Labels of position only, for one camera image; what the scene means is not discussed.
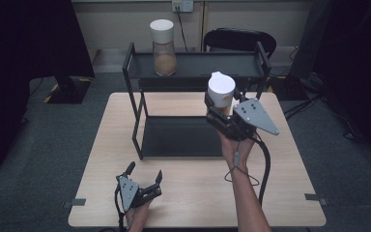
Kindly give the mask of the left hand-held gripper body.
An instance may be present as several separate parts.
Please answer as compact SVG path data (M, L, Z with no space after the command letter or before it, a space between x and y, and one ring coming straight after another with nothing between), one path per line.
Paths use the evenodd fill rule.
M124 175L117 176L116 179L115 204L119 212L127 212L131 208L140 207L161 195L160 185L156 183L141 188L138 183Z

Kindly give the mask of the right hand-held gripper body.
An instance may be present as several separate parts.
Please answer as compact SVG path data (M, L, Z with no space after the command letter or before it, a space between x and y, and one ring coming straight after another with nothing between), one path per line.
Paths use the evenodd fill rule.
M224 115L218 109L207 112L206 119L220 133L236 141L251 138L257 130L279 135L276 124L257 99L234 104L230 108L229 115Z

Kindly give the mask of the white-lid jar with orange powder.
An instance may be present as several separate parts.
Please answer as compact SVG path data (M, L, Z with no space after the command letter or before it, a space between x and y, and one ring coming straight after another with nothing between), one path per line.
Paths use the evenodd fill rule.
M208 94L214 107L224 115L230 113L236 83L234 79L221 72L213 72L208 82Z

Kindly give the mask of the black two-tier metal rack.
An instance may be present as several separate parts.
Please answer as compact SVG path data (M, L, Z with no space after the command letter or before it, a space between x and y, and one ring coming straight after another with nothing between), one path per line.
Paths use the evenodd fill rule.
M132 141L138 157L214 157L219 148L218 130L206 116L151 115L147 93L208 92L209 75L219 71L236 81L246 99L257 99L263 92L271 63L257 43L251 52L200 52L177 55L180 66L169 76L152 69L153 55L128 46L123 74L135 116Z

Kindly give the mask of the beige-lid jar with tan powder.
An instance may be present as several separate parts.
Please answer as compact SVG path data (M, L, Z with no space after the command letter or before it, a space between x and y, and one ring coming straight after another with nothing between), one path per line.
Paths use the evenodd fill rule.
M174 49L174 23L168 19L156 19L150 23L153 40L154 70L162 76L173 74L177 69Z

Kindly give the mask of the person's left hand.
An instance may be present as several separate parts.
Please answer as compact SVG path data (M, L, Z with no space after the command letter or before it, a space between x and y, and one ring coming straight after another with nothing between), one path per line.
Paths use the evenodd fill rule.
M151 201L145 203L144 205L131 208L126 213L127 221L127 231L128 232L142 232L145 223L148 218L148 212L151 205Z

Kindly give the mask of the person's right hand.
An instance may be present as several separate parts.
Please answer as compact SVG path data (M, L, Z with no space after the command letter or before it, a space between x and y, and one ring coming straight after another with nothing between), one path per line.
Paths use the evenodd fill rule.
M244 172L248 171L247 160L254 146L250 139L235 141L227 138L224 134L219 133L221 141L221 151L229 168L237 166Z

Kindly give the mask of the black chair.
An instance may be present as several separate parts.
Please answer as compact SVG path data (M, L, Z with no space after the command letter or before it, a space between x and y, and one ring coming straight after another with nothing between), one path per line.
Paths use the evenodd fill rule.
M276 49L276 40L266 32L249 31L233 28L217 28L208 32L203 39L203 50L214 51L228 49L237 51L254 51L256 44L260 42L268 57L271 57Z

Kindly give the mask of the black stand base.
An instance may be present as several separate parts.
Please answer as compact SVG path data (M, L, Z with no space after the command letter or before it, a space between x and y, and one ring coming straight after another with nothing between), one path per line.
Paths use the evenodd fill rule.
M81 104L91 83L91 78L70 77L65 85L56 83L43 102Z

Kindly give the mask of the dark curtain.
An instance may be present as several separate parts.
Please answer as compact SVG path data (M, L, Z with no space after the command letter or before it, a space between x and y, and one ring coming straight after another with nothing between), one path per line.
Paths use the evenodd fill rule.
M0 0L0 165L26 111L29 82L93 78L71 0Z

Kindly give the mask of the grey table edge bracket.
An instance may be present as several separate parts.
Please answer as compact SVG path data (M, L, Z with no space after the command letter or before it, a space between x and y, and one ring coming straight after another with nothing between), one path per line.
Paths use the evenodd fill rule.
M304 196L308 201L318 201L321 206L326 206L328 204L328 200L326 198L320 197L316 193L305 193Z
M86 203L85 198L75 198L75 199L72 199L71 201L65 201L62 207L68 209L73 206L84 206L85 203Z

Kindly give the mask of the white wall socket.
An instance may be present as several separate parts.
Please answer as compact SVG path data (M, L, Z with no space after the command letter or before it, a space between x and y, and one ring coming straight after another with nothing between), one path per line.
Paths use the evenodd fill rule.
M172 11L174 13L192 13L194 11L194 1L172 0Z

